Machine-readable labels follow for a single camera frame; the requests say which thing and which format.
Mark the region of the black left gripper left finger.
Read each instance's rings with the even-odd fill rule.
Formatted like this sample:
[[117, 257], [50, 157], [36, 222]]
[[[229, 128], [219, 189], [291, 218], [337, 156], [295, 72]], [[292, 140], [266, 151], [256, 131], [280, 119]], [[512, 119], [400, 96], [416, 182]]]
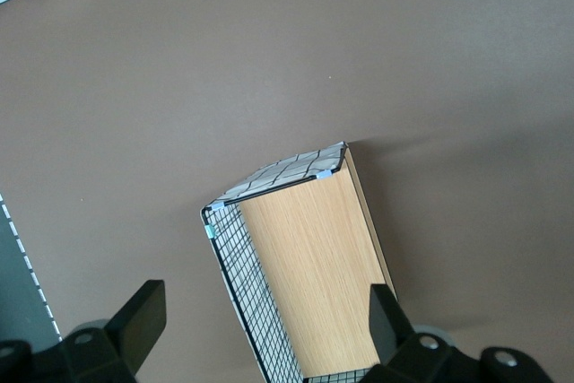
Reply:
[[167, 325], [163, 280], [148, 280], [105, 325], [105, 331], [129, 371], [135, 375]]

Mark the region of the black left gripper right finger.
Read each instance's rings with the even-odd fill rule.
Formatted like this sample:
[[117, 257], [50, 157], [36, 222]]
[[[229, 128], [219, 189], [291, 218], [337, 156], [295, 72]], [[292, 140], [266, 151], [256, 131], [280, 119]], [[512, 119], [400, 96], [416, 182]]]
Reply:
[[387, 284], [370, 286], [369, 331], [381, 364], [387, 364], [415, 333]]

